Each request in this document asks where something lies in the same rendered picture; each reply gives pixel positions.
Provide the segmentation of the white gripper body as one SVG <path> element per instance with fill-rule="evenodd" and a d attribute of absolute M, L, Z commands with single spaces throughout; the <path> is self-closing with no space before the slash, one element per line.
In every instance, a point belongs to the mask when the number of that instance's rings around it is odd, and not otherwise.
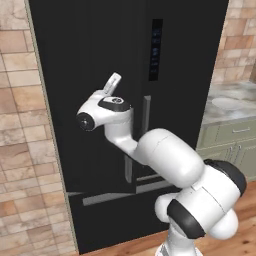
<path fill-rule="evenodd" d="M 112 95 L 121 79 L 122 77 L 118 73 L 114 72 L 103 87 L 103 92 L 106 95 Z"/>

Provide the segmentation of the black fridge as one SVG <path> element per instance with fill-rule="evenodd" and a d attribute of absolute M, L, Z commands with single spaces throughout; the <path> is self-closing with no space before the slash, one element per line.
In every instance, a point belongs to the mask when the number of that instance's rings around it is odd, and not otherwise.
<path fill-rule="evenodd" d="M 133 137 L 164 128 L 196 146 L 229 0 L 28 0 L 78 248 L 166 229 L 173 188 L 76 113 L 113 73 L 134 109 Z"/>

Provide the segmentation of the black left fridge door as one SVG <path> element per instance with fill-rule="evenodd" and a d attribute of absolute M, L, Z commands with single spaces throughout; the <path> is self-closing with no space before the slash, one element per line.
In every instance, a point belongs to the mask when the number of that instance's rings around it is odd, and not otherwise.
<path fill-rule="evenodd" d="M 28 0 L 68 192 L 133 193 L 124 153 L 104 130 L 82 130 L 76 113 L 117 72 L 114 94 L 134 108 L 141 129 L 143 25 L 146 0 Z"/>

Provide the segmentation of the black fridge door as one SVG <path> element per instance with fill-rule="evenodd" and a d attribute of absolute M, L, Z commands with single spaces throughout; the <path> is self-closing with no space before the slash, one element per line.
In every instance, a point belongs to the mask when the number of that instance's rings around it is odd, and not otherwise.
<path fill-rule="evenodd" d="M 228 1 L 147 0 L 148 130 L 165 128 L 197 145 Z"/>
<path fill-rule="evenodd" d="M 76 113 L 117 72 L 114 94 L 134 108 L 141 129 L 143 25 L 146 0 L 28 0 L 68 192 L 133 193 L 124 153 L 104 130 L 82 130 Z"/>

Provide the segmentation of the black right fridge door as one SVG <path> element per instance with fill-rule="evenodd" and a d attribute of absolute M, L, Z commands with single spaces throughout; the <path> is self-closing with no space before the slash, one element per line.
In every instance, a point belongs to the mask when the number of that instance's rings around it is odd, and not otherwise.
<path fill-rule="evenodd" d="M 165 128 L 197 145 L 228 1 L 147 0 L 148 130 Z"/>

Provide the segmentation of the green cupboard door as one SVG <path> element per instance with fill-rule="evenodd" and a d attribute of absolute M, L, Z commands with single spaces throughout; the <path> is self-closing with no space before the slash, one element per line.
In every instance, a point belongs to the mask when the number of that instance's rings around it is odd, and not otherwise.
<path fill-rule="evenodd" d="M 205 149 L 199 149 L 197 153 L 202 159 L 214 159 L 214 160 L 225 160 L 229 153 L 230 146 L 219 146 Z"/>
<path fill-rule="evenodd" d="M 239 144 L 242 147 L 235 165 L 248 181 L 256 180 L 256 140 L 247 140 Z"/>

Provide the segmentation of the black fridge freezer drawer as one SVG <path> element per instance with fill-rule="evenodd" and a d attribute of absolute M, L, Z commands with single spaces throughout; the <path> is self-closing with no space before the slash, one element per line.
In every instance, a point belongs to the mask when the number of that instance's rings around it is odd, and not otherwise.
<path fill-rule="evenodd" d="M 180 192 L 175 186 L 87 205 L 83 194 L 69 198 L 80 254 L 168 229 L 155 214 L 156 199 Z"/>

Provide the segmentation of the green cupboard run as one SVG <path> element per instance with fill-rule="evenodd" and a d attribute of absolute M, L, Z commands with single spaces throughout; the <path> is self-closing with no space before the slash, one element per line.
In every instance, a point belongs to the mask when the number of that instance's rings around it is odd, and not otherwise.
<path fill-rule="evenodd" d="M 196 151 L 203 159 L 229 161 L 248 181 L 256 180 L 256 117 L 203 125 Z"/>

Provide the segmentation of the green drawer front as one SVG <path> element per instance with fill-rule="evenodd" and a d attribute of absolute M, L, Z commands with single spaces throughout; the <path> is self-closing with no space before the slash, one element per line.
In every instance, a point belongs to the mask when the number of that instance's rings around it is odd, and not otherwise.
<path fill-rule="evenodd" d="M 251 137 L 256 137 L 256 120 L 221 125 L 218 128 L 215 142 L 226 143 Z"/>

